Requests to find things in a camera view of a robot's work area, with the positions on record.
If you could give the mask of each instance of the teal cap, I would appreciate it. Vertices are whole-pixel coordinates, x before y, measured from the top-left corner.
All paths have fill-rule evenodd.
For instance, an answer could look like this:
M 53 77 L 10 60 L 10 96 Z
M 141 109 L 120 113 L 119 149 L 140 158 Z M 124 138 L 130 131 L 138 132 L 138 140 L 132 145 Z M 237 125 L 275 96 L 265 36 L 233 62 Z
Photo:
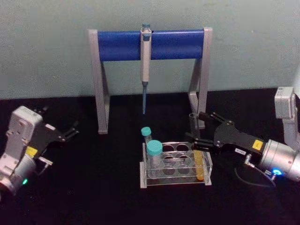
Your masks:
M 152 140 L 147 143 L 147 153 L 151 156 L 157 156 L 163 152 L 163 144 L 160 141 Z
M 145 137 L 145 136 L 148 136 L 151 134 L 151 129 L 150 129 L 150 127 L 143 127 L 141 129 L 141 132 L 142 132 L 142 135 Z

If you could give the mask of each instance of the black cable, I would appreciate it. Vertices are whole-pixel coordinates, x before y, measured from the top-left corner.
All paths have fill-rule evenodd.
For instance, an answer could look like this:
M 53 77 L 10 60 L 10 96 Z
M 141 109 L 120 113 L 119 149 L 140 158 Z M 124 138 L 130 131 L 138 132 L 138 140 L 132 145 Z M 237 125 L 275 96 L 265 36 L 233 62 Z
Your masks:
M 238 175 L 238 172 L 236 171 L 236 168 L 234 168 L 234 172 L 235 172 L 235 175 L 237 176 L 237 178 L 246 183 L 246 184 L 249 184 L 249 185 L 253 185 L 253 186 L 258 186 L 258 187 L 263 187 L 263 188 L 275 188 L 276 187 L 276 184 L 274 183 L 274 181 L 272 181 L 272 179 L 266 175 L 263 171 L 261 171 L 260 169 L 254 167 L 254 169 L 256 169 L 258 172 L 260 172 L 261 174 L 263 174 L 271 183 L 273 186 L 270 186 L 270 185 L 264 185 L 264 184 L 256 184 L 256 183 L 252 183 L 252 182 L 249 182 L 249 181 L 246 181 L 244 179 L 242 179 L 239 175 Z

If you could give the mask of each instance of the black table surface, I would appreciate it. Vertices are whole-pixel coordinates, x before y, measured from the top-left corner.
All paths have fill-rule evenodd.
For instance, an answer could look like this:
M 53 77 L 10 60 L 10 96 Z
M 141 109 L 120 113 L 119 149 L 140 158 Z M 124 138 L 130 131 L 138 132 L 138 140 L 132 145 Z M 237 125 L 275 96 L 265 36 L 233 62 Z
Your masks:
M 207 112 L 217 112 L 241 131 L 284 142 L 276 119 L 276 89 L 211 91 Z M 148 125 L 161 142 L 184 141 L 190 113 L 186 93 L 153 94 L 142 116 L 141 96 L 113 96 L 108 135 L 98 134 L 94 97 L 0 101 L 0 153 L 11 112 L 20 105 L 49 106 L 44 120 L 64 130 L 74 120 L 80 134 L 49 146 L 44 157 L 53 166 L 29 178 L 17 195 L 0 205 L 0 224 L 300 223 L 300 185 L 284 177 L 276 188 L 255 187 L 237 179 L 234 152 L 212 155 L 212 186 L 166 185 L 140 189 L 140 129 Z

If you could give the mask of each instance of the pipette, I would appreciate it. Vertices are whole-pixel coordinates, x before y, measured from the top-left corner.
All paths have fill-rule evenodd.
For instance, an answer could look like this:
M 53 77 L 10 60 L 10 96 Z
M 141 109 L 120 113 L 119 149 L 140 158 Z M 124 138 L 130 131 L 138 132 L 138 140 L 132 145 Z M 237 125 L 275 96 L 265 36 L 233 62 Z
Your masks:
M 142 113 L 146 114 L 146 95 L 149 82 L 149 68 L 151 60 L 150 24 L 143 24 L 141 29 L 141 80 L 142 80 Z

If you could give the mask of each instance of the blue pipette tip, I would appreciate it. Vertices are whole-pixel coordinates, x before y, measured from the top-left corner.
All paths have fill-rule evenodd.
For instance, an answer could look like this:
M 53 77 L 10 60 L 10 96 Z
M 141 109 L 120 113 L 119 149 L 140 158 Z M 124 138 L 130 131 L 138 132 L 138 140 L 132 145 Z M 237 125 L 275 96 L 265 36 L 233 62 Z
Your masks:
M 147 95 L 147 86 L 143 85 L 142 89 L 142 114 L 146 114 L 146 95 Z

